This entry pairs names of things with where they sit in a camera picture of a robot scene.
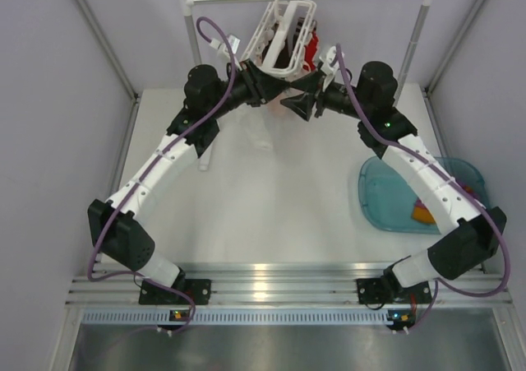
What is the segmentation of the white sock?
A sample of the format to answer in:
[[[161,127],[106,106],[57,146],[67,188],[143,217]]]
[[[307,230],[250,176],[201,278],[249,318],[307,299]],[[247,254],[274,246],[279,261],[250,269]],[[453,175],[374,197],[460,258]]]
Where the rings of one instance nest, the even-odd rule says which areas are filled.
[[[271,151],[273,142],[265,125],[264,110],[262,108],[246,107],[241,115],[240,123],[250,143],[257,149]]]

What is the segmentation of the white plastic clip hanger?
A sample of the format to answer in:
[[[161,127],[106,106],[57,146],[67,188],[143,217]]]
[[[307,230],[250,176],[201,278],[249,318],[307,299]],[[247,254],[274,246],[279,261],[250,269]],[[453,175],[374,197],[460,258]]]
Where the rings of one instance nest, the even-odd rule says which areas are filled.
[[[303,51],[309,38],[317,5],[312,0],[273,0],[267,6],[241,60],[252,60],[263,72],[277,78],[289,79],[302,70]],[[277,68],[276,60],[293,32],[299,17],[304,17],[297,43],[293,47],[288,66]]]

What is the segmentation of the pink sock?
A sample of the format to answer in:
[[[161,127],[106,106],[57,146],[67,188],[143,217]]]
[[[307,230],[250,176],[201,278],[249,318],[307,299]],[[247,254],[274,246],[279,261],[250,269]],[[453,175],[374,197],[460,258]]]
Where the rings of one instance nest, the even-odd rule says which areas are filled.
[[[266,106],[269,112],[277,118],[283,117],[288,111],[288,109],[284,107],[279,100],[272,100]]]

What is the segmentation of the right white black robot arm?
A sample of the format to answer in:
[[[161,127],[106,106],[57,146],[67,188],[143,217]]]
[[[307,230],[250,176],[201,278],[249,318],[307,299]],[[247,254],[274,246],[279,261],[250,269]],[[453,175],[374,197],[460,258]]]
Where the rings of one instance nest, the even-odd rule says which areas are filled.
[[[291,88],[299,94],[282,100],[282,105],[305,119],[319,117],[327,109],[357,118],[362,142],[414,191],[443,235],[431,247],[384,270],[385,299],[403,302],[415,285],[427,281],[449,287],[498,250],[507,257],[502,238],[505,213],[498,207],[485,208],[429,153],[417,129],[394,106],[398,82],[391,67],[366,63],[355,86],[348,82],[347,73],[344,83],[335,82],[332,71],[321,66],[292,81]]]

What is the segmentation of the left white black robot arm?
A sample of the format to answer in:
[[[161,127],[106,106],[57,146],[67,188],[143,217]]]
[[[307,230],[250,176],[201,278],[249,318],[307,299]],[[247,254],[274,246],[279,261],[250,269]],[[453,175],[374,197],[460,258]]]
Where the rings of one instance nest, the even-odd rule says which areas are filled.
[[[95,199],[87,215],[94,250],[124,266],[124,274],[144,278],[169,303],[187,296],[184,270],[156,247],[144,223],[168,187],[199,160],[219,134],[218,120],[241,105],[259,107],[288,89],[250,60],[230,63],[228,80],[201,64],[187,75],[182,109],[153,154],[137,173],[105,201]]]

